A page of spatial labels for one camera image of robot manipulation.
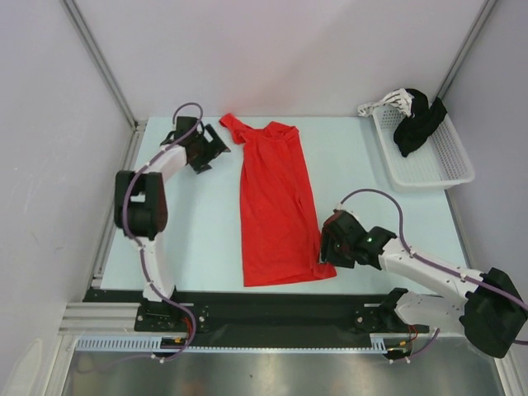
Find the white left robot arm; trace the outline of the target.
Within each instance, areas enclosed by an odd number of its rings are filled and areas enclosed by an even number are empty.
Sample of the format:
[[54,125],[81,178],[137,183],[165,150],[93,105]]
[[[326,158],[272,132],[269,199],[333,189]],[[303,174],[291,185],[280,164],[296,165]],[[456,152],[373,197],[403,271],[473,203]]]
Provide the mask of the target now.
[[114,223],[139,251],[144,276],[143,297],[162,302],[153,319],[162,328],[176,328],[182,309],[170,301],[175,282],[169,276],[163,252],[168,207],[165,182],[184,167],[196,174],[211,169],[210,162],[230,149],[214,127],[192,116],[178,116],[155,156],[140,169],[115,175]]

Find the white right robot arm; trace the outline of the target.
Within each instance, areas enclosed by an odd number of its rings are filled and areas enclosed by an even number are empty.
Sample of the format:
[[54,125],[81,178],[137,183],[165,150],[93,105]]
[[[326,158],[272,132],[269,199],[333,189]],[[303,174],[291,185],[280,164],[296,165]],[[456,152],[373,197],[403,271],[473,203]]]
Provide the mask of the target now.
[[527,321],[526,309],[510,277],[496,268],[487,273],[460,270],[421,257],[395,233],[365,230],[356,217],[335,211],[323,224],[321,259],[334,266],[372,266],[414,281],[430,292],[395,288],[380,304],[380,320],[390,331],[424,325],[465,336],[479,351],[503,358]]

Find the red tank top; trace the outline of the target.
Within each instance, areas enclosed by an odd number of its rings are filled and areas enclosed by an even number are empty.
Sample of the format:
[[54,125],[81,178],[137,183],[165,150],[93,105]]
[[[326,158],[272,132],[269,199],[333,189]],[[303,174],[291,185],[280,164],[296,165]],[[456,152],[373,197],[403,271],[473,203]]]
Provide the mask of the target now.
[[243,284],[287,285],[335,277],[335,267],[319,260],[321,233],[299,130],[275,121],[258,129],[232,114],[219,123],[243,147]]

